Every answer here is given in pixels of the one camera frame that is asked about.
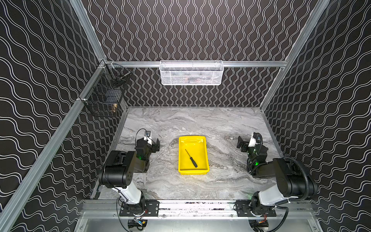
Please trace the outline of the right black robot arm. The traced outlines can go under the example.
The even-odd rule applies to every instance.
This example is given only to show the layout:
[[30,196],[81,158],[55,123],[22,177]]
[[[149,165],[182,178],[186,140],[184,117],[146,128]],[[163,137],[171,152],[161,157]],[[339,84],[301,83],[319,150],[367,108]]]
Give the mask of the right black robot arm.
[[246,170],[253,178],[275,178],[276,181],[266,190],[253,194],[246,206],[252,215],[269,215],[279,205],[307,200],[317,194],[318,185],[302,162],[293,157],[266,161],[269,149],[260,133],[254,132],[249,141],[239,136],[237,148],[247,154]]

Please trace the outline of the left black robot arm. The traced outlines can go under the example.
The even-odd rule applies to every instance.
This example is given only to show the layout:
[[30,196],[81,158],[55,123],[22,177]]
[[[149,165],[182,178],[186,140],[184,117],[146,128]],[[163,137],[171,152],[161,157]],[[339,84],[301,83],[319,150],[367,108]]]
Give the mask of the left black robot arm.
[[154,216],[156,205],[145,199],[134,182],[134,173],[146,173],[149,169],[149,158],[159,152],[160,141],[149,138],[137,140],[134,151],[113,150],[100,170],[98,182],[119,194],[124,214],[135,217]]

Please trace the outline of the black screwdriver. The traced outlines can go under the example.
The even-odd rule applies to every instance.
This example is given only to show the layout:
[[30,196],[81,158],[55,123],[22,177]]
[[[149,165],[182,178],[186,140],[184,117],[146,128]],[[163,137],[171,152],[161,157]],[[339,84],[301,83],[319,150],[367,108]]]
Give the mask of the black screwdriver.
[[186,151],[186,153],[188,154],[188,156],[189,156],[189,158],[190,158],[192,164],[194,165],[194,167],[195,167],[195,168],[198,168],[197,163],[195,162],[195,160],[193,159],[193,157],[190,155],[190,153],[189,153],[187,150],[185,150],[185,151]]

